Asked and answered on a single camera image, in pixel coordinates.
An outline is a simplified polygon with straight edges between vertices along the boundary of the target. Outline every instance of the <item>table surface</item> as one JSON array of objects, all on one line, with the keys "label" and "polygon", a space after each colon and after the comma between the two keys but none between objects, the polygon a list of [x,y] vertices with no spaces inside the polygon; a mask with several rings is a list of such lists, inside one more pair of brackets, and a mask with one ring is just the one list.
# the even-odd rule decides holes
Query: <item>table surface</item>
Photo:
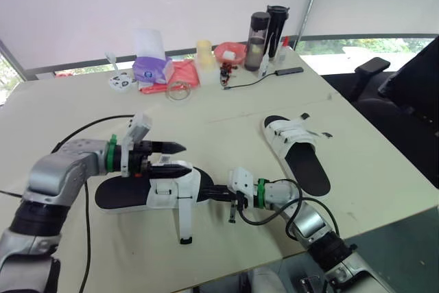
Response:
[{"label": "table surface", "polygon": [[[20,84],[0,109],[0,188],[21,193],[32,165],[75,129],[111,115],[147,113],[153,126],[147,139],[177,141],[187,147],[175,159],[190,161],[216,184],[242,166],[255,178],[285,177],[261,133],[268,115],[295,118],[306,112],[308,129],[330,132],[318,138],[316,153],[331,181],[322,201],[332,210],[342,237],[352,237],[438,204],[426,178],[337,91],[293,51],[283,67],[303,73],[269,77],[260,84],[223,91],[196,89],[185,102],[164,94],[142,95],[110,89],[108,73]],[[240,69],[230,84],[255,77]],[[79,137],[124,135],[126,120],[93,126]],[[89,180],[91,196],[104,178]],[[0,195],[0,228],[7,228],[19,204]],[[91,203],[92,260],[88,292],[173,292],[269,263],[303,251],[284,234],[278,218],[249,226],[227,222],[229,205],[212,201],[193,212],[193,243],[178,243],[177,212],[154,210],[107,214]],[[270,212],[253,211],[263,218]],[[60,292],[77,292],[86,260],[84,193],[72,206],[56,253],[62,261]]]}]

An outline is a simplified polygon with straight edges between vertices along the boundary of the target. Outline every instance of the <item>purple tissue package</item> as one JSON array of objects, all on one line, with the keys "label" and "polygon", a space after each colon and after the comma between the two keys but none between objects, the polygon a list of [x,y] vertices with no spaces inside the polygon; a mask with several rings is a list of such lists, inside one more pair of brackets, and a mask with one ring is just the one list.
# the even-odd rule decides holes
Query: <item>purple tissue package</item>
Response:
[{"label": "purple tissue package", "polygon": [[134,79],[143,83],[143,86],[153,84],[167,84],[174,74],[172,59],[166,60],[139,56],[132,65]]}]

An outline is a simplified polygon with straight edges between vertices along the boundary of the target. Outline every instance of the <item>office chair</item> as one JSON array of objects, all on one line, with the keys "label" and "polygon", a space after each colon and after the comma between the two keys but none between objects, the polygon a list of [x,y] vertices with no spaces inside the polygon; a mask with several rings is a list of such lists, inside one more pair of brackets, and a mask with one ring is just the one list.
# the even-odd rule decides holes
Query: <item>office chair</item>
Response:
[{"label": "office chair", "polygon": [[373,58],[356,68],[348,100],[416,168],[439,188],[439,37],[378,89],[383,99],[359,99],[370,79],[390,63]]}]

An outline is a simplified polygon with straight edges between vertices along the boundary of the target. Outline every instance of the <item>cable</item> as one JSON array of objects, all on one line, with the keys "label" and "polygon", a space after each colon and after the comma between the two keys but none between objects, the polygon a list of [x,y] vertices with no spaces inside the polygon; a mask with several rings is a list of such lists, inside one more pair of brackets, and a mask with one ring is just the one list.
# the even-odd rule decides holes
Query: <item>cable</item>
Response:
[{"label": "cable", "polygon": [[[75,132],[71,133],[68,137],[63,139],[61,142],[57,143],[56,147],[51,151],[51,154],[53,154],[54,152],[57,152],[64,145],[64,143],[66,143],[69,139],[74,137],[79,132],[82,132],[83,130],[89,128],[90,126],[93,126],[93,125],[98,124],[98,123],[100,123],[102,121],[106,121],[106,120],[110,120],[110,119],[130,118],[130,117],[133,117],[133,116],[134,115],[117,115],[117,116],[105,117],[105,118],[101,118],[101,119],[92,121],[91,123],[89,123],[89,124],[87,124],[85,126],[82,126],[80,129],[78,129]],[[21,194],[15,194],[13,192],[4,191],[4,190],[0,190],[0,194],[5,194],[5,195],[11,196],[11,197],[15,197],[15,198],[22,198],[23,197],[23,195],[21,195]]]},{"label": "cable", "polygon": [[322,293],[327,293],[327,289],[328,289],[328,281],[324,281],[323,288],[322,288]]},{"label": "cable", "polygon": [[87,263],[85,265],[84,276],[82,277],[82,283],[79,290],[79,293],[83,293],[85,284],[88,279],[88,272],[90,271],[90,263],[91,263],[91,230],[90,230],[90,212],[88,209],[89,205],[89,196],[88,196],[88,183],[85,181],[84,183],[84,191],[85,191],[85,225],[87,231]]},{"label": "cable", "polygon": [[334,225],[334,230],[335,233],[337,233],[337,236],[340,236],[340,231],[338,229],[338,224],[337,221],[335,221],[335,217],[332,214],[331,210],[328,208],[328,206],[326,206],[325,204],[323,204],[322,202],[320,202],[318,199],[315,198],[311,198],[311,197],[304,197],[303,200],[308,200],[310,202],[316,202],[317,204],[319,204],[321,207],[324,208],[324,210],[328,213],[329,217],[331,218],[331,221]]},{"label": "cable", "polygon": [[268,183],[276,183],[279,181],[289,181],[291,183],[294,183],[295,186],[297,187],[297,190],[299,191],[299,198],[294,199],[294,200],[290,200],[288,203],[286,203],[285,205],[283,205],[280,209],[278,209],[276,212],[274,212],[272,215],[270,215],[268,218],[262,220],[262,221],[252,221],[249,220],[248,218],[245,217],[244,213],[243,213],[243,209],[242,207],[238,207],[238,213],[241,216],[242,220],[248,224],[251,224],[253,226],[262,226],[264,224],[267,224],[268,222],[270,222],[271,220],[273,220],[275,217],[277,217],[278,215],[280,215],[282,212],[284,212],[284,210],[286,210],[288,207],[290,207],[291,205],[293,205],[294,203],[298,202],[298,206],[296,208],[296,210],[294,211],[293,215],[291,216],[291,219],[294,220],[294,218],[298,215],[299,210],[300,210],[300,206],[302,205],[302,199],[303,199],[303,193],[302,193],[302,188],[300,188],[300,186],[298,185],[298,183],[295,180],[292,180],[290,178],[282,178],[279,180],[275,180],[275,181],[270,181]]},{"label": "cable", "polygon": [[275,183],[278,181],[289,181],[294,183],[299,191],[299,198],[294,199],[294,200],[290,200],[288,203],[286,203],[285,205],[283,205],[279,210],[277,210],[276,212],[274,212],[274,214],[272,214],[271,216],[269,216],[268,218],[261,220],[261,221],[252,221],[249,220],[248,218],[245,217],[244,212],[242,207],[238,207],[238,213],[241,216],[242,220],[248,224],[251,224],[253,226],[262,226],[264,224],[267,224],[268,222],[270,222],[271,220],[273,220],[275,217],[277,217],[278,215],[280,215],[284,210],[286,210],[288,207],[290,207],[291,205],[295,204],[296,202],[298,203],[298,206],[296,208],[296,210],[294,211],[293,215],[291,216],[291,218],[288,220],[287,225],[285,226],[285,233],[287,234],[287,236],[289,238],[291,238],[292,240],[296,240],[297,238],[294,237],[291,233],[289,233],[289,228],[292,224],[292,222],[294,221],[294,219],[296,218],[296,216],[298,215],[299,211],[300,211],[300,207],[302,206],[302,201],[303,200],[308,200],[310,202],[315,202],[317,204],[319,204],[321,207],[324,208],[324,210],[328,213],[329,217],[331,218],[331,221],[334,225],[334,230],[335,233],[337,233],[337,236],[340,236],[340,230],[338,228],[338,223],[335,220],[334,215],[332,214],[331,210],[328,208],[328,206],[326,206],[325,204],[323,204],[322,202],[320,202],[319,200],[315,199],[315,198],[311,198],[311,197],[303,197],[302,194],[302,189],[300,188],[300,186],[298,185],[298,183],[294,180],[288,179],[288,178],[283,178],[280,180],[275,180],[275,181],[271,181],[270,183]]},{"label": "cable", "polygon": [[[67,136],[65,139],[63,139],[61,142],[59,142],[56,147],[51,151],[51,153],[57,152],[69,139],[74,137],[76,134],[82,132],[83,130],[101,123],[106,120],[110,119],[117,119],[117,118],[131,118],[134,115],[117,115],[117,116],[110,116],[101,118],[95,121],[92,121],[89,124],[86,124],[85,126],[82,126],[81,128],[77,129],[75,132],[71,133],[69,136]],[[87,239],[87,260],[86,260],[86,266],[84,271],[84,276],[82,277],[82,282],[80,286],[79,293],[84,292],[85,285],[87,283],[88,279],[88,273],[90,272],[90,264],[91,264],[91,229],[90,229],[90,210],[89,210],[89,204],[90,204],[90,198],[88,195],[88,183],[85,181],[84,183],[84,191],[85,191],[85,224],[86,224],[86,239]]]},{"label": "cable", "polygon": [[23,195],[16,194],[14,192],[4,191],[4,190],[0,190],[0,194],[5,194],[5,195],[15,197],[15,198],[22,198],[23,197]]},{"label": "cable", "polygon": [[298,215],[298,213],[299,213],[299,211],[300,211],[300,208],[301,208],[301,206],[302,206],[303,192],[302,192],[302,188],[300,188],[299,184],[298,184],[295,180],[292,180],[292,179],[290,179],[290,178],[288,178],[288,179],[275,180],[275,181],[273,181],[273,183],[278,182],[278,181],[282,181],[282,180],[284,180],[284,181],[289,181],[289,182],[291,182],[291,183],[294,183],[294,185],[295,185],[295,186],[297,187],[297,189],[299,190],[299,198],[296,199],[296,202],[297,202],[296,210],[294,211],[293,215],[291,216],[291,218],[287,221],[287,224],[285,225],[285,234],[286,234],[289,238],[291,238],[292,240],[296,240],[296,241],[297,241],[297,238],[295,238],[291,233],[289,233],[289,228],[290,228],[290,226],[292,225],[294,219],[296,219],[296,216]]},{"label": "cable", "polygon": [[269,73],[268,75],[263,76],[260,80],[257,80],[256,82],[252,82],[250,84],[236,85],[236,86],[225,86],[224,89],[237,89],[238,87],[252,86],[252,85],[257,84],[258,82],[266,79],[267,77],[269,77],[271,75],[276,75],[276,72]]},{"label": "cable", "polygon": [[110,117],[105,117],[105,118],[101,118],[95,121],[92,121],[89,124],[86,124],[85,126],[82,126],[81,128],[77,129],[75,132],[71,133],[68,137],[66,137],[65,139],[63,139],[61,142],[59,142],[56,147],[51,151],[51,153],[53,154],[54,152],[57,152],[62,145],[64,145],[64,143],[66,143],[69,139],[71,139],[72,137],[74,137],[76,134],[82,132],[83,130],[85,130],[86,128],[89,128],[95,124],[101,123],[103,121],[106,120],[110,120],[110,119],[116,119],[116,118],[131,118],[134,117],[134,115],[117,115],[117,116],[110,116]]}]

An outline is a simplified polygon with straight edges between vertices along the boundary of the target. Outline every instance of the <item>window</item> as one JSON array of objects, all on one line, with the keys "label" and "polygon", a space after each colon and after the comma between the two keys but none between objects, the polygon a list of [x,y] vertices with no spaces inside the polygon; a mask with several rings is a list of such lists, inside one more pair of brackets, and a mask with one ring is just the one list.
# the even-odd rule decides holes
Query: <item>window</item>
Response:
[{"label": "window", "polygon": [[0,54],[0,105],[6,102],[6,99],[14,90],[15,86],[22,81],[14,68],[12,68],[9,62]]},{"label": "window", "polygon": [[300,57],[318,74],[352,73],[378,56],[390,62],[386,71],[397,71],[427,46],[432,38],[369,38],[303,40],[297,45]]},{"label": "window", "polygon": [[[193,59],[194,57],[195,54],[171,56],[172,60],[174,61],[183,61],[187,59]],[[117,68],[119,68],[119,70],[131,69],[133,64],[134,61],[119,62],[117,63]],[[108,65],[97,65],[94,67],[61,70],[61,71],[56,71],[55,74],[57,77],[67,77],[70,75],[83,75],[85,73],[104,72],[104,71],[112,71],[112,70],[114,70],[112,65],[108,64]]]}]

